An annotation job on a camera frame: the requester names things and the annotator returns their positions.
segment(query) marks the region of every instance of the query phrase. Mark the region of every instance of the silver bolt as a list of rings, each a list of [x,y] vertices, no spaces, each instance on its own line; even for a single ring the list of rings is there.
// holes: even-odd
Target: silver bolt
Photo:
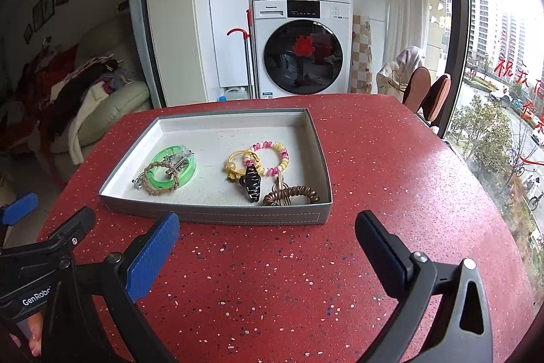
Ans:
[[[70,259],[62,259],[59,262],[59,269],[66,269],[70,266]]]
[[[421,251],[416,251],[414,254],[413,254],[413,257],[418,261],[418,262],[421,262],[421,263],[425,263],[429,257],[426,256],[426,254],[424,252],[421,252]]]
[[[108,263],[119,263],[123,255],[120,252],[112,252],[108,254],[108,257],[105,258],[105,261]]]
[[[464,259],[463,265],[465,266],[465,268],[476,269],[476,262],[472,259]]]

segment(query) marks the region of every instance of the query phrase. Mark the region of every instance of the red speckled table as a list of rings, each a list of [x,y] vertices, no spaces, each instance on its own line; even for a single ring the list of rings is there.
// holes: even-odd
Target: red speckled table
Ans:
[[[449,263],[476,260],[491,309],[495,361],[504,361],[532,321],[532,295],[516,245],[470,171],[392,97],[290,97],[125,116],[73,176],[42,235],[87,205],[97,224],[75,249],[78,262],[123,251],[153,221],[112,213],[97,193],[153,119],[264,107],[309,108],[333,184],[331,216],[318,226],[181,224],[173,254],[149,296],[138,302],[173,355],[180,362],[356,361],[395,306],[355,238],[355,216],[368,208],[411,251]],[[407,357],[421,347],[436,306]],[[99,309],[126,356],[100,302]]]

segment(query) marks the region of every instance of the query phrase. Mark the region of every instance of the box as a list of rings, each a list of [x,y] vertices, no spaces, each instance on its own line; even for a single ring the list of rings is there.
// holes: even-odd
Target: box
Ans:
[[[261,178],[259,203],[251,203],[246,189],[227,179],[225,163],[234,151],[263,141],[276,141],[289,152],[284,181],[315,190],[320,201],[292,197],[292,205],[267,207],[262,199],[275,183]],[[187,185],[172,193],[149,195],[135,189],[135,179],[162,149],[184,145],[195,154],[197,172]],[[258,150],[265,168],[277,166],[273,149]],[[242,157],[236,158],[238,168]],[[157,218],[174,212],[180,221],[230,225],[323,224],[333,197],[325,157],[312,118],[306,109],[237,110],[158,117],[132,145],[100,190],[112,211]]]

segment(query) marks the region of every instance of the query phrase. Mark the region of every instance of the street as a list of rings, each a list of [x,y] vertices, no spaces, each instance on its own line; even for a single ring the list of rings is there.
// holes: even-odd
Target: street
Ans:
[[[465,84],[464,82],[461,84],[461,91],[459,92],[459,98],[457,100],[456,108],[460,108],[464,105],[470,105],[470,102],[472,98],[478,95],[482,98],[482,100],[485,100],[485,102],[488,101],[488,94],[480,91],[479,89],[472,88],[471,86]],[[503,108],[504,114],[508,116],[510,119],[510,125],[512,128],[512,137],[513,137],[513,145],[517,145],[517,138],[519,135],[523,138],[523,135],[526,133],[524,144],[523,144],[523,157],[532,160],[534,162],[542,162],[544,163],[544,151],[541,147],[538,147],[537,144],[532,140],[531,134],[532,134],[532,128],[526,124],[525,121],[520,119],[520,117],[514,113],[511,109]],[[525,180],[527,177],[529,177],[531,174],[533,175],[539,175],[541,180],[541,186],[538,188],[536,192],[536,196],[540,195],[540,192],[542,189],[544,189],[544,166],[537,166],[537,165],[527,165],[526,166],[526,172],[521,176],[522,180]],[[537,225],[539,227],[540,232],[544,232],[544,200],[539,204],[538,208],[532,212],[535,216],[535,220],[537,221]]]

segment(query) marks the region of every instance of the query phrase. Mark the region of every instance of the white washing machine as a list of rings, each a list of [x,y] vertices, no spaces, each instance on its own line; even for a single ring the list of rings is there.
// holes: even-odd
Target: white washing machine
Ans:
[[[347,92],[350,0],[254,0],[253,7],[261,98]]]

